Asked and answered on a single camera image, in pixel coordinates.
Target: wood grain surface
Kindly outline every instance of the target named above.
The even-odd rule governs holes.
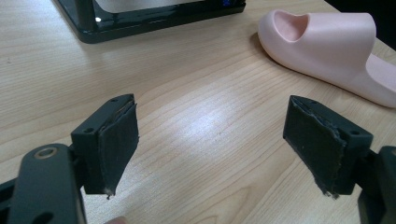
[[[89,223],[359,223],[360,189],[323,196],[282,139],[288,100],[351,119],[375,136],[375,151],[396,146],[395,110],[269,58],[257,24],[275,8],[335,11],[319,0],[248,0],[241,14],[87,45],[52,1],[0,1],[0,181],[17,176],[28,151],[71,144],[100,105],[134,93],[138,149],[115,197],[84,195]],[[396,64],[382,42],[374,53]]]

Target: wooden table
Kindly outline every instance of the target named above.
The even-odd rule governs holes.
[[[2,0],[0,181],[35,147],[71,144],[94,110],[131,92],[140,143],[114,198],[84,196],[90,223],[359,223],[359,188],[323,196],[282,139],[288,100],[312,98],[353,120],[375,151],[396,146],[395,110],[271,60],[257,23],[275,8],[335,11],[319,0],[249,0],[242,14],[87,45],[50,0]],[[396,64],[380,41],[374,53]]]

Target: mounting hole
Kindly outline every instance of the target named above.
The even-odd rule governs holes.
[[[55,155],[57,152],[58,152],[57,147],[44,147],[39,151],[37,151],[37,153],[35,154],[35,158],[38,160],[44,160],[46,158]]]
[[[32,224],[46,224],[53,219],[53,214],[49,212],[42,213],[33,220]]]
[[[91,133],[91,132],[93,132],[93,128],[87,128],[87,129],[84,129],[84,130],[82,130],[84,133]]]

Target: black bracket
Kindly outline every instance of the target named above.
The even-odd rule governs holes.
[[[373,135],[316,101],[291,96],[283,137],[323,193],[337,198],[358,184],[361,223],[396,220],[396,147],[370,149]]]
[[[95,0],[54,0],[79,40],[95,44],[128,35],[242,12],[245,0],[203,0],[121,13],[103,10]]]
[[[72,146],[27,153],[0,185],[0,223],[86,223],[80,188],[115,195],[139,140],[132,94],[113,98],[72,132]]]

